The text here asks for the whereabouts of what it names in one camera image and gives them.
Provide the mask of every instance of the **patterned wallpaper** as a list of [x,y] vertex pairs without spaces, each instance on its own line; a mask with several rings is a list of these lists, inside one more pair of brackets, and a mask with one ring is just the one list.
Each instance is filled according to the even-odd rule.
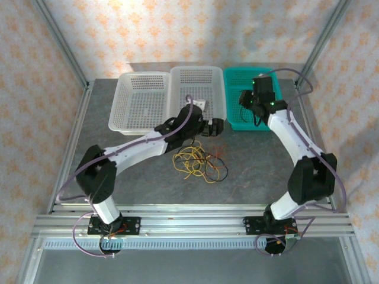
[[46,2],[87,79],[94,80],[179,64],[301,70],[338,0]]
[[14,283],[82,88],[30,0],[1,1],[0,50],[0,282]]
[[314,69],[307,104],[317,142],[338,157],[348,212],[379,283],[379,2],[353,1]]

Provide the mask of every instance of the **aluminum frame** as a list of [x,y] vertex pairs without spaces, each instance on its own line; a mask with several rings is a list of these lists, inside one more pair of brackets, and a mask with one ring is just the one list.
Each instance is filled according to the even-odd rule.
[[[322,51],[324,50],[326,44],[329,42],[329,39],[331,38],[332,34],[336,30],[336,27],[340,23],[340,20],[342,19],[343,15],[345,15],[345,12],[348,9],[351,2],[352,0],[340,0],[338,2],[324,30],[321,32],[321,35],[319,39],[317,40],[316,45],[314,46],[306,63],[304,64],[304,67],[301,72],[305,77],[309,77],[311,71],[313,70],[313,66],[316,64],[317,60],[319,59]],[[304,83],[303,77],[301,76],[298,77],[298,79],[296,80],[296,85],[301,88],[303,83]]]
[[88,83],[88,86],[83,89],[82,98],[79,102],[78,109],[76,110],[76,115],[75,115],[73,126],[71,128],[69,141],[66,146],[66,150],[63,156],[63,161],[60,166],[59,174],[53,188],[52,196],[50,197],[50,200],[49,200],[49,205],[47,207],[46,214],[50,214],[52,212],[58,190],[62,187],[63,183],[68,178],[73,155],[75,154],[76,145],[79,140],[79,135],[81,132],[81,128],[83,125],[85,113],[87,111],[87,106],[88,106],[89,99],[91,97],[93,87],[94,87],[94,81],[91,81]]
[[46,22],[47,28],[50,30],[52,36],[54,37],[58,47],[62,51],[64,57],[70,64],[76,78],[78,78],[79,83],[85,88],[88,85],[87,79],[82,71],[78,61],[73,55],[68,43],[66,42],[62,32],[60,31],[57,23],[55,22],[52,13],[47,7],[44,0],[31,0],[37,11],[41,14],[42,18]]
[[[128,236],[129,239],[156,241],[157,238],[206,238],[217,241],[228,238],[238,241],[254,239],[253,235],[246,235],[242,220],[245,216],[262,216],[265,207],[266,205],[122,205],[119,209],[123,215],[142,217],[140,235]],[[24,271],[20,273],[18,283],[33,283],[44,243],[50,238],[71,238],[74,223],[90,209],[88,204],[56,205],[52,214],[37,217],[31,234],[30,248],[24,260]],[[333,214],[309,208],[299,213],[300,215],[317,217],[305,237],[340,237],[349,244],[353,243],[355,235],[348,214]],[[87,236],[88,222],[89,217],[78,224],[76,236],[98,239],[98,236]],[[299,230],[303,230],[306,224],[306,220],[298,220]],[[367,283],[359,281],[364,277],[361,276],[354,247],[344,246],[344,249],[348,249],[343,253],[345,260],[349,259],[349,262],[346,262],[351,278],[358,279],[353,283]]]

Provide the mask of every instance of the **gray tabletop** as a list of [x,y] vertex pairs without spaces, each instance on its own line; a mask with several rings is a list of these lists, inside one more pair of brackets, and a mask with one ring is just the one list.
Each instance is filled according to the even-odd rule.
[[[76,146],[70,174],[77,168],[88,147],[101,148],[131,141],[108,128],[117,79],[97,79],[89,100],[83,126]],[[294,95],[292,80],[280,80],[284,99]],[[304,125],[300,107],[294,115]],[[293,164],[284,146],[272,132],[233,131],[228,122],[218,137],[198,138],[205,150],[223,147],[221,157],[229,168],[228,177],[213,184],[201,177],[186,177],[176,171],[170,152],[145,160],[117,176],[114,200],[118,204],[268,204],[287,191]],[[73,182],[64,196],[81,193]]]

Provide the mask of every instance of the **small white object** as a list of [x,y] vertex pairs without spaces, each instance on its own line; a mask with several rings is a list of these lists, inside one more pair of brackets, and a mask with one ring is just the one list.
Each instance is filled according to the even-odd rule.
[[112,223],[120,216],[120,211],[117,209],[112,196],[109,196],[106,200],[98,204],[94,204],[94,208],[101,218],[101,221],[106,224]]
[[207,101],[205,99],[194,99],[193,104],[199,109],[201,109],[202,112],[205,111],[205,107],[207,106]]

